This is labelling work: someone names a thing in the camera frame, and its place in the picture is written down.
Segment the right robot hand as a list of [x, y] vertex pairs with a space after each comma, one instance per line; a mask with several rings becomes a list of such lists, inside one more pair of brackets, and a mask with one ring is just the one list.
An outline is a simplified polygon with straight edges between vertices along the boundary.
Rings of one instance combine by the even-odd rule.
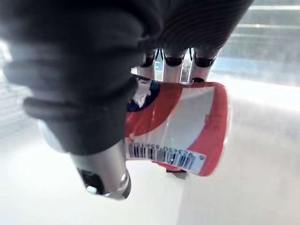
[[252, 5], [250, 0], [3, 0], [0, 38], [9, 82], [31, 90], [25, 112], [43, 122], [87, 190], [128, 198], [127, 103], [131, 69], [155, 49], [172, 58], [194, 47], [210, 62]]

